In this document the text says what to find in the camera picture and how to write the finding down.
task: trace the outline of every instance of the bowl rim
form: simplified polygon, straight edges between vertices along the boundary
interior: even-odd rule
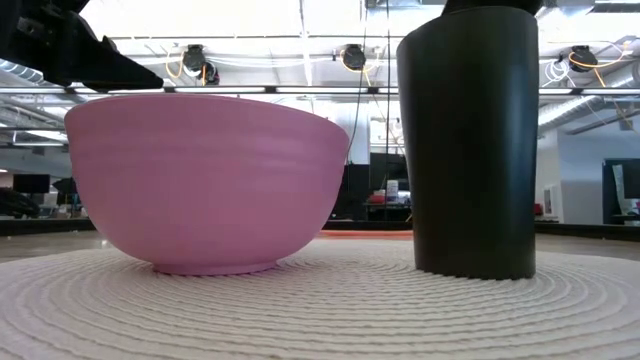
[[[302,111],[302,110],[298,110],[298,109],[294,109],[294,108],[290,108],[288,106],[284,106],[281,104],[274,104],[274,103],[269,103],[269,102],[264,102],[264,101],[259,101],[259,100],[252,100],[252,99],[242,99],[242,98],[234,98],[234,97],[228,97],[228,96],[220,96],[220,95],[209,95],[209,94],[175,94],[175,93],[165,93],[165,94],[133,94],[133,95],[116,95],[116,96],[110,96],[107,98],[101,98],[101,99],[96,99],[96,100],[90,100],[87,101],[86,103],[83,104],[79,104],[74,106],[71,110],[69,110],[65,116],[64,116],[64,122],[65,124],[67,123],[68,119],[70,118],[70,115],[73,115],[74,113],[78,112],[78,111],[82,111],[84,110],[85,107],[89,107],[89,106],[93,106],[94,104],[97,103],[107,103],[107,102],[119,102],[119,101],[130,101],[130,100],[138,100],[141,98],[154,98],[154,97],[171,97],[171,98],[189,98],[189,99],[194,99],[194,98],[199,98],[199,99],[209,99],[209,100],[215,100],[215,101],[228,101],[228,102],[234,102],[234,103],[241,103],[244,105],[252,105],[252,106],[258,106],[258,107],[265,107],[265,108],[273,108],[273,107],[277,107],[281,110],[284,111],[289,111],[289,112],[294,112],[297,115],[302,115],[302,117],[306,117],[308,119],[315,119],[312,121],[316,121],[318,122],[318,124],[326,124],[326,126],[332,126],[335,130],[338,130],[341,134],[343,134],[346,137],[346,140],[348,142],[351,141],[351,137],[349,134],[347,134],[347,131],[345,129],[343,129],[340,125],[334,123],[333,121],[323,118],[322,116],[316,115],[316,114],[312,114],[306,111]]]

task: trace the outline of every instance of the textured mat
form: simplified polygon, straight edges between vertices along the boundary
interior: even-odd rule
[[[0,359],[640,359],[640,263],[538,253],[532,280],[414,270],[410,242],[315,241],[253,275],[116,250],[0,265]]]

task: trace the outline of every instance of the black machine part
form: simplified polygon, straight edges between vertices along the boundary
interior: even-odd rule
[[[41,71],[61,86],[82,82],[100,92],[161,88],[163,80],[98,41],[78,15],[89,0],[3,0],[0,58]]]
[[[213,63],[207,61],[203,51],[204,46],[202,45],[187,46],[187,51],[185,51],[182,57],[182,64],[193,72],[199,71],[200,74],[196,76],[196,79],[202,80],[204,76],[206,85],[218,85],[220,84],[218,68]]]
[[[342,61],[344,65],[353,71],[360,71],[364,69],[364,65],[367,63],[367,58],[362,51],[360,45],[350,44],[344,49],[342,55]]]
[[[591,50],[589,50],[588,45],[574,46],[571,48],[571,51],[573,52],[573,54],[571,55],[570,60],[579,62],[581,64],[590,65],[590,66],[598,65],[598,59],[591,52]],[[575,72],[586,73],[593,70],[593,68],[591,67],[582,66],[580,64],[576,64],[573,61],[569,61],[569,67],[571,68],[571,70]]]

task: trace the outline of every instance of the bowl base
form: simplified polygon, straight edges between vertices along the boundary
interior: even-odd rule
[[[248,274],[258,271],[264,271],[276,266],[276,262],[268,262],[262,264],[240,265],[240,266],[201,266],[201,265],[172,265],[172,264],[154,264],[153,270],[165,274],[172,275],[235,275]]]

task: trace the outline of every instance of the floor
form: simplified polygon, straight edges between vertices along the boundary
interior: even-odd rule
[[[0,263],[82,249],[112,247],[97,232],[74,232],[0,238]],[[539,251],[616,257],[640,261],[640,243],[538,235]]]

